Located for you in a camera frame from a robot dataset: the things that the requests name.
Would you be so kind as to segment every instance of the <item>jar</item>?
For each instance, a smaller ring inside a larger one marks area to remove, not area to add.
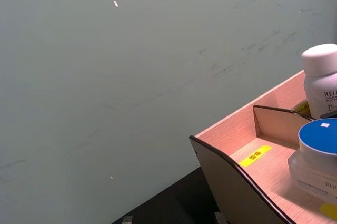
[[[304,90],[311,116],[337,110],[337,45],[314,46],[302,53]]]

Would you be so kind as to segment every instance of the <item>yellow label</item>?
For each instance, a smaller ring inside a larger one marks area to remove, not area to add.
[[[255,162],[257,159],[259,159],[261,156],[266,154],[272,147],[263,145],[255,152],[251,153],[247,158],[243,159],[239,164],[243,167],[248,167],[253,162]]]
[[[333,220],[337,220],[337,206],[333,204],[323,204],[320,208],[320,212]]]
[[[302,101],[294,110],[305,115],[310,115],[309,104],[306,100]]]

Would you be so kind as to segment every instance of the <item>light green wall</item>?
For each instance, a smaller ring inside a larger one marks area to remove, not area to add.
[[[117,1],[0,0],[1,223],[113,222],[336,42],[336,0]]]

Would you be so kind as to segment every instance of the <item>small white speck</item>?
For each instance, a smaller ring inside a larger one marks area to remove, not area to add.
[[[324,127],[324,128],[328,128],[329,127],[329,123],[322,123],[321,126]]]

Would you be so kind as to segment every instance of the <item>dark floor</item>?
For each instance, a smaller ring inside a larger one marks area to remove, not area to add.
[[[218,208],[201,168],[179,180],[126,215],[132,224],[214,223]],[[113,224],[121,224],[123,217]]]

